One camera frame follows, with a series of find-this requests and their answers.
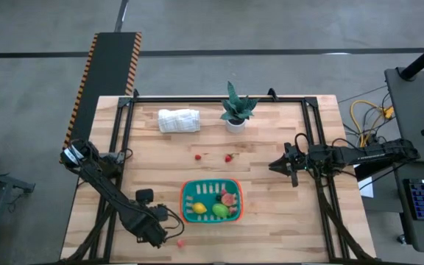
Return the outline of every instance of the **potted plant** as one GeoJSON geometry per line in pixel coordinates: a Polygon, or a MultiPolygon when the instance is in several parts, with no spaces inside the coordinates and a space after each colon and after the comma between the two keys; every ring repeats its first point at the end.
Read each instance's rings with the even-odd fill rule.
{"type": "Polygon", "coordinates": [[[252,110],[256,107],[258,100],[249,99],[248,96],[240,99],[230,82],[228,82],[228,97],[228,100],[222,100],[226,112],[220,118],[225,120],[229,132],[240,133],[244,130],[246,120],[253,116],[252,110]]]}

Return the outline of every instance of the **white pot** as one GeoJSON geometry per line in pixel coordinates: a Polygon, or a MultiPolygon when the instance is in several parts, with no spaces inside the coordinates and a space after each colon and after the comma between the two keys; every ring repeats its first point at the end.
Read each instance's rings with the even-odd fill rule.
{"type": "Polygon", "coordinates": [[[234,124],[231,124],[229,121],[225,121],[225,126],[227,127],[227,131],[229,131],[231,133],[241,133],[241,132],[243,132],[244,125],[246,123],[247,123],[246,119],[240,125],[234,125],[234,124]]]}

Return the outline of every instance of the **green fruit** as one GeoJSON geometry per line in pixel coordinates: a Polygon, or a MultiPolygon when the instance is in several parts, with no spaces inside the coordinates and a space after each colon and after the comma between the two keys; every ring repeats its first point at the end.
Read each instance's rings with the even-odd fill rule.
{"type": "Polygon", "coordinates": [[[229,215],[228,207],[222,203],[216,203],[212,206],[212,211],[215,215],[222,218],[227,218],[229,215]]]}

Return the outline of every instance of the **succulent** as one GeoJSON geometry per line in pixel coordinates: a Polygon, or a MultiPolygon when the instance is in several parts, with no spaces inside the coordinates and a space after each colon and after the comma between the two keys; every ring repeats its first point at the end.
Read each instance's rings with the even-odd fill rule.
{"type": "Polygon", "coordinates": [[[253,116],[251,111],[256,107],[257,99],[249,99],[248,96],[240,99],[231,82],[228,82],[228,96],[229,99],[222,100],[224,109],[227,112],[222,114],[221,119],[225,121],[243,121],[253,116]]]}

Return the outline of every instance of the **lemon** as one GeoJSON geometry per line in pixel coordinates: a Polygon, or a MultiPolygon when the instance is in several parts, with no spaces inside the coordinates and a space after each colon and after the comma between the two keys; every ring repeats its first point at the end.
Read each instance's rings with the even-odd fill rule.
{"type": "Polygon", "coordinates": [[[192,205],[192,210],[197,214],[203,214],[207,211],[207,208],[201,202],[196,202],[192,205]]]}

